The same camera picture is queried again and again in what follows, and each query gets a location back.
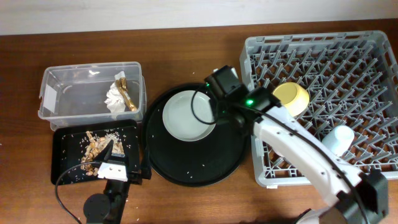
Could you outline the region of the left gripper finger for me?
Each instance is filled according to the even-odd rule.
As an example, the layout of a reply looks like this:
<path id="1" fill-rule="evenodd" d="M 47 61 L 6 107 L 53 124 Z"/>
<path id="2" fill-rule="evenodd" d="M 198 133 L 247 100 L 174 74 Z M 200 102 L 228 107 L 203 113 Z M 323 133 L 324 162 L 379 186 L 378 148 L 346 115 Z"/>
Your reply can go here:
<path id="1" fill-rule="evenodd" d="M 95 156 L 95 162 L 106 162 L 112 154 L 114 141 L 110 140 L 105 148 Z"/>
<path id="2" fill-rule="evenodd" d="M 148 147 L 144 149 L 144 155 L 141 162 L 141 177 L 147 180 L 151 180 L 152 177 L 152 167 L 150 164 L 150 153 Z"/>

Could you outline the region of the peanut shells food scraps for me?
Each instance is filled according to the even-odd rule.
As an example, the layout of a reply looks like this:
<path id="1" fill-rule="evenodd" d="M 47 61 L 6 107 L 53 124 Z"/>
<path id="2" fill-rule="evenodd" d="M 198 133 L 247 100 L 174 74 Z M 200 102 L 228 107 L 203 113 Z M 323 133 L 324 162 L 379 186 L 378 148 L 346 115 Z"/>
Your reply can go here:
<path id="1" fill-rule="evenodd" d="M 99 131 L 85 131 L 77 134 L 66 134 L 61 139 L 61 171 L 71 169 L 62 177 L 60 183 L 76 184 L 96 180 L 98 168 L 90 164 L 109 143 L 114 141 L 112 155 L 125 156 L 125 150 L 130 146 L 124 146 L 127 136 L 124 130 L 119 128 Z"/>

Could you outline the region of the white napkin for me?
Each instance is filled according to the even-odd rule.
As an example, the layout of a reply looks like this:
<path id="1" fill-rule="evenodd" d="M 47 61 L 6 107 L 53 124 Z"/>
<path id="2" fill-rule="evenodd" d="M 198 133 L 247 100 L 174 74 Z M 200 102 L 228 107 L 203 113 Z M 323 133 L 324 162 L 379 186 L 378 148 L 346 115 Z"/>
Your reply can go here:
<path id="1" fill-rule="evenodd" d="M 128 92 L 127 80 L 124 71 L 119 72 L 114 77 L 115 82 L 110 86 L 106 94 L 107 99 L 104 102 L 111 113 L 122 113 L 126 110 L 126 100 L 120 90 L 125 93 Z"/>

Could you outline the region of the gold foil wrapper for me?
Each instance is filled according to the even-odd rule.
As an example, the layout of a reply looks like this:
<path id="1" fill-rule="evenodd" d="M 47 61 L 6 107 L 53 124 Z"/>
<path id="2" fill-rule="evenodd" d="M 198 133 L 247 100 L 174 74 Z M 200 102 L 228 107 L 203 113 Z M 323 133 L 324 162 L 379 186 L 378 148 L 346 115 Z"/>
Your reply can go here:
<path id="1" fill-rule="evenodd" d="M 126 106 L 131 110 L 131 111 L 137 111 L 136 105 L 133 103 L 131 100 L 129 94 L 128 94 L 128 89 L 127 89 L 127 80 L 125 77 L 119 78 L 115 81 L 115 85 L 119 91 L 119 93 L 122 95 L 124 102 Z"/>

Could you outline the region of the yellow bowl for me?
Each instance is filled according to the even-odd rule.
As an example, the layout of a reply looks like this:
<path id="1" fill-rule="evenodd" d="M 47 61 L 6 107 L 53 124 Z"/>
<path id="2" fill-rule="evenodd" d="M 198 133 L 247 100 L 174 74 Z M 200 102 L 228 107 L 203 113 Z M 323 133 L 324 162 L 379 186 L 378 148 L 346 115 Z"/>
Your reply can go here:
<path id="1" fill-rule="evenodd" d="M 277 86 L 272 94 L 280 100 L 293 117 L 303 113 L 310 102 L 310 96 L 306 89 L 294 82 L 286 82 Z"/>

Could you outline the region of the light blue plastic cup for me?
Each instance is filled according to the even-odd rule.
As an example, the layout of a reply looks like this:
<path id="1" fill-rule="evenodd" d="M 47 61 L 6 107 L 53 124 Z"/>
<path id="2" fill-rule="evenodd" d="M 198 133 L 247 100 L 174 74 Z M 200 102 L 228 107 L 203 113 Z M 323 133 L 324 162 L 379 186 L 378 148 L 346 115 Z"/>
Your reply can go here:
<path id="1" fill-rule="evenodd" d="M 322 144 L 333 154 L 341 157 L 350 149 L 353 140 L 354 131 L 348 126 L 339 125 L 322 139 Z"/>

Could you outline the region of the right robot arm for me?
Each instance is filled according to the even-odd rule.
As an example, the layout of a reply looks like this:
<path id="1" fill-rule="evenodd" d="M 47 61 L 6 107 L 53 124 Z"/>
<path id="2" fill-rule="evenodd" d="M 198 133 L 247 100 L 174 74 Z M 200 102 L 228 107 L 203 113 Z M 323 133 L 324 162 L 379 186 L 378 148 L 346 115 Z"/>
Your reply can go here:
<path id="1" fill-rule="evenodd" d="M 298 123 L 265 88 L 213 87 L 215 98 L 240 127 L 286 158 L 327 204 L 308 209 L 297 223 L 379 223 L 389 213 L 388 181 L 379 170 L 365 174 L 344 161 Z"/>

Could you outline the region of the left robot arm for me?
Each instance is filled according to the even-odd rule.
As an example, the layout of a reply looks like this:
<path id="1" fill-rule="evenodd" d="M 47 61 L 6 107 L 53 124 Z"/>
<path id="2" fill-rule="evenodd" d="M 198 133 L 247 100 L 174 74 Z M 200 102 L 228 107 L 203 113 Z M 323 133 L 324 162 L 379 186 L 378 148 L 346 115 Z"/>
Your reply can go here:
<path id="1" fill-rule="evenodd" d="M 98 177 L 106 179 L 102 194 L 93 194 L 85 202 L 83 213 L 87 223 L 120 223 L 130 185 L 141 185 L 144 179 L 151 179 L 152 171 L 149 151 L 146 149 L 142 160 L 135 165 L 132 161 L 139 153 L 113 154 L 113 142 L 94 157 Z"/>

